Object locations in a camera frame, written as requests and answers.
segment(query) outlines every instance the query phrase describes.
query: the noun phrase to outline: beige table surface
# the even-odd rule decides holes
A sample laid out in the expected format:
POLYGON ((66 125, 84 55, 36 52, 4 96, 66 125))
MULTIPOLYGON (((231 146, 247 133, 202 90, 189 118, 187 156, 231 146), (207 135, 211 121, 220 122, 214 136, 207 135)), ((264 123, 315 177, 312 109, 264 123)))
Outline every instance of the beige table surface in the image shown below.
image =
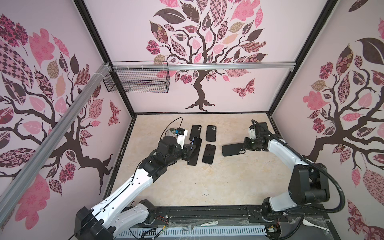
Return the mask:
MULTIPOLYGON (((266 114, 164 114, 138 115, 116 180, 115 191, 135 171, 136 166, 157 148, 160 135, 174 119, 183 116, 181 127, 189 132, 193 124, 201 125, 202 145, 196 166, 184 160, 169 166, 166 173, 136 198, 148 199, 155 206, 244 205, 261 204, 266 197, 287 191, 291 172, 270 152, 247 151, 223 157, 223 145, 240 143, 249 136, 251 119, 267 122, 266 114), (206 142, 207 125, 217 126, 216 142, 206 142), (212 165, 202 163, 205 145, 216 145, 212 165)), ((180 119, 169 127, 177 128, 180 119)))

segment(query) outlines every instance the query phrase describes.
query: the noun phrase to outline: wall mural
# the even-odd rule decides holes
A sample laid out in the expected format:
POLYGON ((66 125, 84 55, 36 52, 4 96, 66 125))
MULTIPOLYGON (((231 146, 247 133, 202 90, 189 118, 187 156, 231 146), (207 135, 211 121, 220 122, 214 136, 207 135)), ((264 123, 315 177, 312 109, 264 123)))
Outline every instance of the wall mural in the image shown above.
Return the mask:
MULTIPOLYGON (((41 145, 91 77, 88 64, 80 70, 75 54, 70 57, 65 44, 53 35, 51 36, 54 44, 51 43, 50 35, 46 29, 41 28, 40 34, 33 33, 28 36, 19 23, 15 24, 5 15, 0 18, 0 37, 4 40, 0 40, 0 70, 1 82, 5 86, 0 96, 0 149, 5 148, 12 139, 27 140, 26 145, 30 145, 29 141, 34 142, 36 147, 41 145), (23 48, 26 54, 32 53, 37 64, 28 64, 17 53, 16 48, 27 43, 30 52, 28 48, 23 48), (59 55, 54 53, 56 47, 59 50, 56 53, 59 55), (47 68, 42 69, 42 63, 47 60, 50 61, 47 68)), ((98 99, 100 89, 101 85, 65 133, 66 141, 52 152, 50 159, 43 166, 50 169, 47 176, 38 174, 33 185, 19 201, 20 207, 17 209, 15 220, 26 218, 27 229, 36 225, 39 218, 37 211, 47 206, 46 200, 50 198, 50 190, 62 195, 63 184, 73 180, 75 171, 79 168, 91 167, 98 170, 101 193, 103 177, 109 175, 112 170, 107 169, 112 154, 104 161, 83 154, 83 147, 88 146, 87 139, 92 137, 89 129, 107 124, 97 120, 104 101, 103 98, 98 99)), ((120 112, 112 101, 109 103, 112 116, 108 126, 119 123, 120 112)), ((35 149, 20 145, 2 152, 0 177, 16 177, 21 171, 20 166, 27 163, 34 153, 35 149)))
MULTIPOLYGON (((233 15, 227 15, 227 0, 160 0, 167 7, 155 13, 169 24, 164 26, 156 23, 156 18, 150 21, 151 31, 156 39, 149 40, 146 49, 156 55, 155 64, 168 61, 173 64, 191 63, 252 63, 260 62, 267 55, 258 52, 266 42, 256 42, 263 29, 257 29, 263 20, 260 0, 228 0, 232 7, 236 6, 233 15), (182 28, 176 24, 183 23, 182 28)), ((198 106, 207 112, 203 106, 215 104, 205 99, 202 81, 216 81, 218 77, 224 81, 237 78, 249 73, 246 69, 170 71, 175 76, 175 82, 192 83, 198 94, 196 102, 188 108, 198 106)), ((245 88, 232 89, 240 97, 254 91, 254 79, 245 88)))
MULTIPOLYGON (((360 8, 366 1, 358 0, 349 10, 360 8)), ((379 33, 384 39, 384 23, 380 19, 379 33)), ((384 205, 384 148, 373 148, 369 144, 384 144, 384 73, 370 70, 369 66, 384 66, 384 43, 377 38, 357 40, 362 44, 362 56, 353 52, 350 45, 341 52, 334 65, 327 62, 320 67, 320 80, 314 82, 313 91, 303 97, 307 107, 313 110, 308 117, 316 132, 314 147, 307 156, 316 161, 325 144, 336 145, 332 154, 339 154, 340 164, 352 161, 351 180, 358 186, 364 183, 370 195, 384 205), (357 164, 361 156, 364 166, 357 164)), ((348 218, 350 229, 364 239, 383 239, 384 229, 367 226, 348 200, 352 217, 348 218)))

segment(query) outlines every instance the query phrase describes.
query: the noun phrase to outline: phone screen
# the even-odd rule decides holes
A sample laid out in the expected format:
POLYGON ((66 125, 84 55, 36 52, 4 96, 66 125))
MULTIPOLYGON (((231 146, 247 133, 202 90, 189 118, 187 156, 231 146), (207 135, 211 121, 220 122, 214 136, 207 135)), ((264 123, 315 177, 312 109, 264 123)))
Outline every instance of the phone screen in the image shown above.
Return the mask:
POLYGON ((201 146, 201 138, 198 137, 193 137, 192 139, 192 145, 196 146, 196 149, 193 150, 192 155, 187 162, 188 165, 196 166, 197 165, 197 159, 199 157, 199 152, 200 152, 200 146, 201 146))
POLYGON ((205 151, 204 151, 202 162, 206 163, 206 164, 212 164, 214 161, 215 150, 216 150, 215 145, 207 144, 205 146, 205 151))

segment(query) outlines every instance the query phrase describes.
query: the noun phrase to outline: black smartphone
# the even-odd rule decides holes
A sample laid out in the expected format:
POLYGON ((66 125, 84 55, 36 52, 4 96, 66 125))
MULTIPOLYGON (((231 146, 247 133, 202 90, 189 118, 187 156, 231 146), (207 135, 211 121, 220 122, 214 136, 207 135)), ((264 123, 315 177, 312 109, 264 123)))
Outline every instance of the black smartphone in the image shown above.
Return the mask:
POLYGON ((206 164, 212 164, 214 162, 215 151, 216 151, 215 145, 207 144, 205 146, 202 162, 206 164))
POLYGON ((189 135, 189 140, 193 141, 193 137, 200 137, 201 125, 192 125, 191 133, 189 135))
POLYGON ((194 137, 192 139, 192 143, 191 144, 195 145, 196 149, 193 150, 192 155, 191 155, 189 161, 187 162, 188 165, 191 165, 191 166, 196 166, 197 165, 197 159, 199 157, 201 141, 202 141, 201 138, 198 138, 198 137, 194 137))
POLYGON ((230 145, 224 145, 221 147, 223 156, 233 156, 245 153, 244 143, 235 143, 230 145))
POLYGON ((205 140, 207 142, 216 142, 216 126, 207 126, 207 135, 205 137, 205 140))

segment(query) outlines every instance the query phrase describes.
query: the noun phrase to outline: wire mesh basket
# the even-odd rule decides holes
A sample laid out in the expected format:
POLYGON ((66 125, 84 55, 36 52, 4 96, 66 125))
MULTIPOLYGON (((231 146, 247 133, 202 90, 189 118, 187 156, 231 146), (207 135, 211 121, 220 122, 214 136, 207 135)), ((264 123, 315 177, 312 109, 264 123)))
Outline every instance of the wire mesh basket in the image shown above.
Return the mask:
POLYGON ((155 61, 154 65, 135 64, 140 62, 148 61, 129 61, 133 65, 115 65, 113 72, 109 72, 104 78, 108 92, 119 92, 121 89, 127 93, 168 93, 170 83, 168 63, 155 61))

